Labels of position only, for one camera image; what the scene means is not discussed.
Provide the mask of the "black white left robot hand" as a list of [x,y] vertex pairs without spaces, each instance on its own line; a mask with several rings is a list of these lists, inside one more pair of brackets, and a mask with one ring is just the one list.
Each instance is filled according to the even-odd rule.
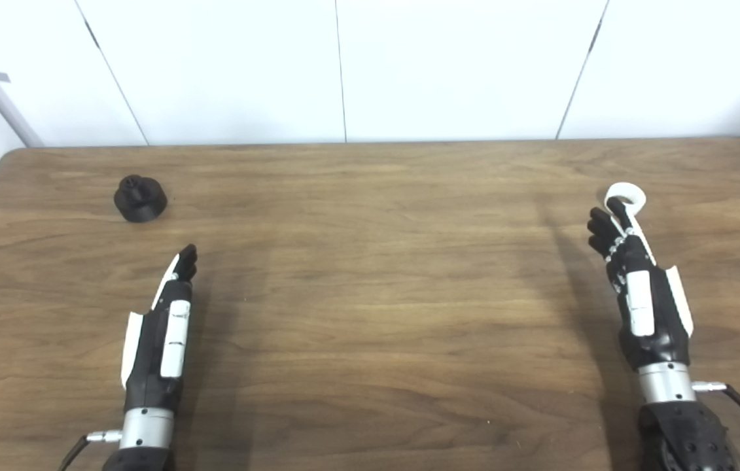
[[158,284],[149,312],[128,316],[120,375],[126,412],[179,409],[197,260],[196,245],[179,251]]

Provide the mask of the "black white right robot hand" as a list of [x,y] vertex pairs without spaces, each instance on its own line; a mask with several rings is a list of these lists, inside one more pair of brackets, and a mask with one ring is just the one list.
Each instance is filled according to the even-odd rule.
[[590,247],[602,256],[622,320],[618,340],[632,370],[689,366],[694,325],[676,266],[657,265],[627,203],[609,197],[589,212]]

